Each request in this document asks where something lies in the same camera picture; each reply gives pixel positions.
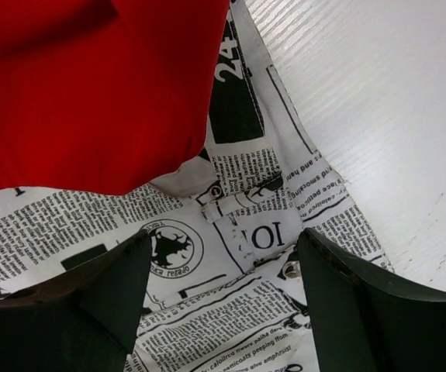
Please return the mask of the newspaper print trousers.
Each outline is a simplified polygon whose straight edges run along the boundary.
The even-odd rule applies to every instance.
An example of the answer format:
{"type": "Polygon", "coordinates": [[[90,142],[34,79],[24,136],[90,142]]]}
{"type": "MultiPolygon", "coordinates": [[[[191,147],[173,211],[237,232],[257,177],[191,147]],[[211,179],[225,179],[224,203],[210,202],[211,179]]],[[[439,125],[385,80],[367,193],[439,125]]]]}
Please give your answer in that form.
{"type": "Polygon", "coordinates": [[[307,136],[246,4],[233,1],[203,151],[124,196],[0,191],[0,297],[139,231],[153,255],[127,371],[316,371],[296,240],[317,229],[390,268],[307,136]]]}

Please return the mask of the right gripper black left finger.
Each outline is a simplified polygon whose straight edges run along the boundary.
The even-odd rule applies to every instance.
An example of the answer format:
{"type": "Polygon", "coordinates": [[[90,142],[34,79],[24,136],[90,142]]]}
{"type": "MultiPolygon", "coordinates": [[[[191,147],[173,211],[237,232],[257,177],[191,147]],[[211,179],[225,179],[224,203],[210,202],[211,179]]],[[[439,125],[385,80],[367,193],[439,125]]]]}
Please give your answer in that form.
{"type": "Polygon", "coordinates": [[[121,371],[150,273],[148,233],[0,298],[0,371],[121,371]]]}

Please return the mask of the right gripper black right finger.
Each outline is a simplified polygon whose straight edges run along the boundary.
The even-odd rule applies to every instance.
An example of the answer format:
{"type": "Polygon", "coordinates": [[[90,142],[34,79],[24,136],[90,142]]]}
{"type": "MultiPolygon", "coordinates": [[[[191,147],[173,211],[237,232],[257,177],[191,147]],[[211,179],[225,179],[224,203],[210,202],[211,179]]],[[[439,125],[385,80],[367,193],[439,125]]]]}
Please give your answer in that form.
{"type": "Polygon", "coordinates": [[[297,241],[321,371],[446,371],[446,292],[341,249],[311,228],[297,241]]]}

